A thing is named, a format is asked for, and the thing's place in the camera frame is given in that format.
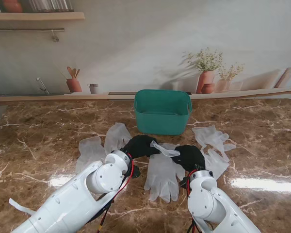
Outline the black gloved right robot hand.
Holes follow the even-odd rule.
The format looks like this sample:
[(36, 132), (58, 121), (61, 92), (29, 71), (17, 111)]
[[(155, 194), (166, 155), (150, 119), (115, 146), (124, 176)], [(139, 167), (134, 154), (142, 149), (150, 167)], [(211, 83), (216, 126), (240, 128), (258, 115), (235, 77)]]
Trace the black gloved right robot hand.
[(172, 157), (172, 160), (181, 165), (187, 172), (193, 170), (205, 170), (206, 163), (205, 158), (201, 151), (193, 145), (183, 145), (175, 148), (180, 152), (179, 156)]

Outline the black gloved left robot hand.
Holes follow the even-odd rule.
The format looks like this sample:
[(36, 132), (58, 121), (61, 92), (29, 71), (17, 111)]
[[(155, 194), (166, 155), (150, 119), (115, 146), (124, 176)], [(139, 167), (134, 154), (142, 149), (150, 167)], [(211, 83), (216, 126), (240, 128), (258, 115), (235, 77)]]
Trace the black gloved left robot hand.
[(151, 147), (151, 142), (157, 143), (156, 138), (148, 135), (137, 135), (133, 137), (121, 150), (125, 154), (129, 154), (132, 159), (143, 156), (150, 157), (153, 154), (160, 154), (160, 151), (155, 147)]

